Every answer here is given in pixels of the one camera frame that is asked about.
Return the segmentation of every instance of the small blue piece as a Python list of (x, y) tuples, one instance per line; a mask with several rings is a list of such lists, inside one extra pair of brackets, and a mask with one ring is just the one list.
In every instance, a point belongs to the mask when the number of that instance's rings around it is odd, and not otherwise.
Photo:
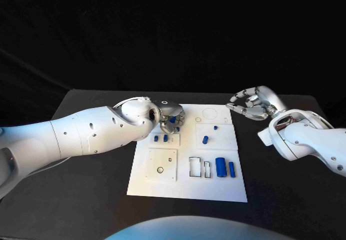
[(235, 165), (233, 165), (233, 162), (230, 161), (228, 164), (229, 164), (230, 178), (235, 178), (235, 177), (236, 177), (236, 173), (235, 173)]
[(174, 124), (176, 123), (176, 117), (173, 117), (168, 121)]
[(219, 178), (225, 178), (228, 176), (228, 170), (226, 170), (226, 161), (223, 157), (217, 157), (215, 159), (215, 165), (216, 165), (216, 175)]
[(203, 144), (207, 144), (207, 139), (209, 139), (209, 137), (207, 136), (203, 136)]

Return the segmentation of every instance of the black curtain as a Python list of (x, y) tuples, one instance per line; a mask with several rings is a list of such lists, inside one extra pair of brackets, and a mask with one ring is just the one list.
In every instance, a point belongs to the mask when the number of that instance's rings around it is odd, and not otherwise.
[(254, 15), (216, 2), (0, 3), (1, 126), (49, 120), (73, 88), (235, 93), (259, 85), (313, 95), (344, 126), (336, 32), (326, 16), (291, 7)]

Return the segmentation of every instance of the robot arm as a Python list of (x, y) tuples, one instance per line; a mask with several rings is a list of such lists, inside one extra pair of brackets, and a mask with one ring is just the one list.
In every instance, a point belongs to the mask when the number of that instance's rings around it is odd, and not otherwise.
[[(233, 104), (243, 96), (249, 96), (245, 101), (248, 108)], [(226, 107), (252, 120), (271, 116), (268, 128), (258, 132), (258, 136), (266, 146), (274, 145), (287, 160), (313, 155), (334, 173), (346, 177), (346, 129), (334, 129), (311, 111), (288, 110), (265, 86), (238, 92)]]
[(137, 97), (112, 108), (96, 107), (52, 121), (1, 127), (0, 199), (44, 165), (63, 158), (104, 153), (142, 140), (158, 123), (161, 130), (171, 134), (183, 121), (179, 104)]

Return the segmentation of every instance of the cable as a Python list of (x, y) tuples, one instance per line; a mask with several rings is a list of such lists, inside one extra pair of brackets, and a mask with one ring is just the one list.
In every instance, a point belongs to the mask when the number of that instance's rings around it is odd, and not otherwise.
[(135, 100), (135, 99), (150, 100), (150, 98), (145, 97), (145, 96), (131, 97), (131, 98), (128, 98), (127, 100), (124, 100), (124, 101), (121, 101), (119, 103), (117, 103), (112, 108), (117, 108), (117, 107), (118, 107), (119, 105), (122, 105), (125, 102), (128, 102), (130, 100)]
[(26, 176), (26, 178), (27, 178), (29, 176), (31, 176), (33, 174), (36, 174), (36, 173), (39, 173), (39, 172), (42, 172), (42, 171), (44, 171), (44, 170), (47, 170), (47, 169), (56, 167), (59, 164), (62, 164), (62, 163), (63, 163), (66, 160), (69, 160), (69, 159), (70, 159), (70, 157), (68, 157), (63, 161), (60, 161), (59, 163), (56, 163), (53, 166), (49, 166), (49, 167), (46, 167), (46, 168), (43, 168), (43, 169), (40, 169), (40, 170), (31, 172), (31, 173)]

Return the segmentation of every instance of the black table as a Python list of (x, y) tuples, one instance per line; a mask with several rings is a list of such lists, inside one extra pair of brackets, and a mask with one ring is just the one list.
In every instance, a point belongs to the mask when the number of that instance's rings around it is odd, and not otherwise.
[[(72, 90), (53, 119), (131, 97), (180, 104), (223, 105), (232, 94)], [(318, 114), (307, 95), (282, 95), (290, 108)], [(307, 156), (281, 158), (256, 132), (269, 121), (232, 112), (248, 203), (127, 196), (135, 142), (96, 155), (72, 157), (26, 178), (0, 204), (0, 236), (36, 240), (101, 240), (154, 218), (196, 215), (235, 220), (295, 239), (346, 239), (346, 178)]]

